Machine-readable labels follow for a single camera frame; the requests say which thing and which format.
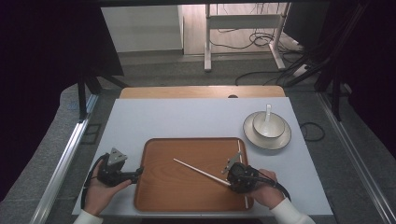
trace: white sleeve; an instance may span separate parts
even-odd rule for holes
[[[299,212],[289,199],[283,200],[271,210],[278,224],[315,224],[311,217]]]
[[[93,216],[86,211],[81,210],[81,213],[79,214],[74,224],[102,224],[102,222],[102,218]]]

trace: wall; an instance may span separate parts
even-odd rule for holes
[[[182,49],[178,6],[103,7],[117,52]]]

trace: white plate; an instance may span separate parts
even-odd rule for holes
[[[244,122],[244,131],[247,139],[250,140],[254,145],[264,148],[264,149],[280,149],[285,147],[291,139],[291,128],[289,124],[285,122],[285,132],[279,137],[268,138],[257,133],[253,127],[253,120],[257,114],[262,112],[255,112],[249,115]]]

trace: gray carpet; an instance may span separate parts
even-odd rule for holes
[[[276,70],[276,65],[270,56],[260,57],[259,60],[244,59],[243,57],[242,59],[227,60],[217,58],[212,63],[213,71],[211,73],[204,72],[204,63],[201,58],[178,63],[166,60],[141,64],[124,63],[125,77],[119,77],[119,79],[136,87],[234,85],[235,79],[245,73]],[[278,76],[279,74],[274,73],[257,74],[241,78],[238,84],[261,85]],[[84,178],[92,163],[114,101],[120,95],[120,88],[105,80],[100,79],[100,81],[104,89],[99,96],[90,121],[91,131],[98,129],[99,134],[86,134],[83,137],[63,187],[49,213],[47,223],[72,223],[76,218],[71,216],[75,199],[79,195]],[[314,81],[315,78],[312,77],[295,87],[285,89],[299,123],[315,122],[325,131],[325,137],[322,140],[306,143],[334,212],[334,217],[313,217],[313,219],[317,223],[382,223],[381,216],[376,211],[370,195],[361,183],[358,173],[335,134],[333,126],[319,103],[317,94],[313,91]],[[58,114],[46,137],[6,199],[0,204],[0,223],[28,223],[30,221],[78,121],[77,101],[76,86],[63,92]],[[347,103],[347,98],[343,98],[341,101],[341,117],[351,138],[360,150],[363,160],[384,190],[392,207],[395,207],[395,160],[354,113]],[[307,126],[304,132],[308,134],[309,138],[319,137],[318,129],[313,126]],[[105,223],[137,224],[141,221],[133,218],[107,217]],[[262,221],[275,223],[271,218]]]

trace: wooden tray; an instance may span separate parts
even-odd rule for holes
[[[245,145],[239,138],[155,138],[148,140],[141,165],[134,206],[147,212],[246,211],[253,200],[174,161],[178,159],[218,178],[238,152],[248,165]]]

